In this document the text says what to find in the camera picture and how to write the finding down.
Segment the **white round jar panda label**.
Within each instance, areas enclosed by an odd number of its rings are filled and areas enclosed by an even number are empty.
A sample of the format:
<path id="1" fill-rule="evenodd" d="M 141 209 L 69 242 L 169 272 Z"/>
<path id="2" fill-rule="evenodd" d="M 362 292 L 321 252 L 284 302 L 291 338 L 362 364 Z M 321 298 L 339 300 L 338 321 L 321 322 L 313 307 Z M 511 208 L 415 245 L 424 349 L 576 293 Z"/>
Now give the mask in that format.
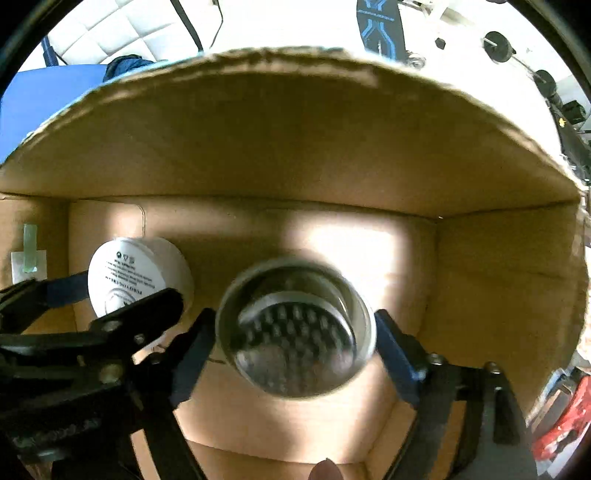
<path id="1" fill-rule="evenodd" d="M 101 245 L 88 267 L 88 293 L 98 317 L 160 290 L 182 295 L 183 310 L 194 298 L 194 282 L 180 250 L 163 238 L 119 237 Z"/>

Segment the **perforated steel strainer cup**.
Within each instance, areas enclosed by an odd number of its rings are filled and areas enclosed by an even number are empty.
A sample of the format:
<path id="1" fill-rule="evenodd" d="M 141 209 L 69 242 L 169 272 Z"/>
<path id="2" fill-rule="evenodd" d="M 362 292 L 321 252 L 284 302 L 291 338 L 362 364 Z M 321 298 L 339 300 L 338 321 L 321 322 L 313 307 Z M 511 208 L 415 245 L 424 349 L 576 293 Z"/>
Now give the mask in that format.
<path id="1" fill-rule="evenodd" d="M 250 384 L 286 399 L 342 388 L 374 355 L 377 326 L 353 285 L 304 258 L 253 265 L 224 293 L 216 337 Z"/>

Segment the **open cardboard box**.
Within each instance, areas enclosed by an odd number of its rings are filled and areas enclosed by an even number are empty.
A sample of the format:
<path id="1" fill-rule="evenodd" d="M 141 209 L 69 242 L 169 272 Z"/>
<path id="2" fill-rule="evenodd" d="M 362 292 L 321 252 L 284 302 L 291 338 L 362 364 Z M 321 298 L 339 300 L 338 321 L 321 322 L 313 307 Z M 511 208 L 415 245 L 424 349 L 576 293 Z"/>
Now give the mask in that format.
<path id="1" fill-rule="evenodd" d="M 240 50 L 107 82 L 1 168 L 1 291 L 83 271 L 104 243 L 163 238 L 188 311 L 133 357 L 138 479 L 533 479 L 526 419 L 586 313 L 584 188 L 488 105 L 374 58 Z M 332 266 L 427 353 L 417 407 L 377 352 L 342 388 L 267 394 L 217 341 L 190 399 L 168 346 L 253 265 Z M 4 334 L 84 332 L 87 299 Z"/>

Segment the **blue foam cushion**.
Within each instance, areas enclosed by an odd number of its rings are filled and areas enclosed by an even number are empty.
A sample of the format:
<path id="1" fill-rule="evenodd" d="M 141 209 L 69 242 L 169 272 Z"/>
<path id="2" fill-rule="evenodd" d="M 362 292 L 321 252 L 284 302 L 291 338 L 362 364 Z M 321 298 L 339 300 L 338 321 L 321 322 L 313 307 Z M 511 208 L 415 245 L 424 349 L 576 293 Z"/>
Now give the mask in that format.
<path id="1" fill-rule="evenodd" d="M 1 163 L 26 136 L 86 91 L 101 84 L 106 66 L 53 66 L 18 72 L 1 98 Z"/>

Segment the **left white padded chair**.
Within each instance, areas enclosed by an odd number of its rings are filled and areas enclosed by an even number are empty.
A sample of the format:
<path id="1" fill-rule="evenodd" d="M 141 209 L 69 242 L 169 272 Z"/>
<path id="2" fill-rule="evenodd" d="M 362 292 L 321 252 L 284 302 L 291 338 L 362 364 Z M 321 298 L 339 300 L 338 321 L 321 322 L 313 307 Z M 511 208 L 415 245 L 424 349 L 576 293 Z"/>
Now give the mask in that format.
<path id="1" fill-rule="evenodd" d="M 170 1 L 83 1 L 50 31 L 48 39 L 68 65 L 107 64 L 130 54 L 154 62 L 198 54 Z"/>

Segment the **floor barbell with plates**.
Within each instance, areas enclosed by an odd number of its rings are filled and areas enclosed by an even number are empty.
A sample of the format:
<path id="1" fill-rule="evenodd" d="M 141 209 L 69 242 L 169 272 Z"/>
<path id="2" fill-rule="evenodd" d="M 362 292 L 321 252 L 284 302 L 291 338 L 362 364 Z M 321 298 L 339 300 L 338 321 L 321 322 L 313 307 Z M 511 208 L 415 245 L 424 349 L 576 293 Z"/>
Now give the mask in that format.
<path id="1" fill-rule="evenodd" d="M 544 69 L 534 70 L 518 58 L 516 50 L 506 36 L 498 31 L 490 31 L 482 38 L 482 46 L 488 57 L 495 63 L 502 64 L 510 60 L 517 62 L 529 73 L 544 99 L 557 107 L 563 105 L 554 77 Z"/>

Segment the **black blue weight bench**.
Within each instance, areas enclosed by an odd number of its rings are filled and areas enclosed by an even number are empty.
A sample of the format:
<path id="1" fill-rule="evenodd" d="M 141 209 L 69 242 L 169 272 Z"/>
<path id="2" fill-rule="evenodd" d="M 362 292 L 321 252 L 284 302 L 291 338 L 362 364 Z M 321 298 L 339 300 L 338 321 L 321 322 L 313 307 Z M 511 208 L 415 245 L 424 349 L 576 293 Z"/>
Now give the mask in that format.
<path id="1" fill-rule="evenodd" d="M 358 0 L 356 21 L 363 46 L 387 59 L 406 63 L 409 54 L 397 0 Z"/>

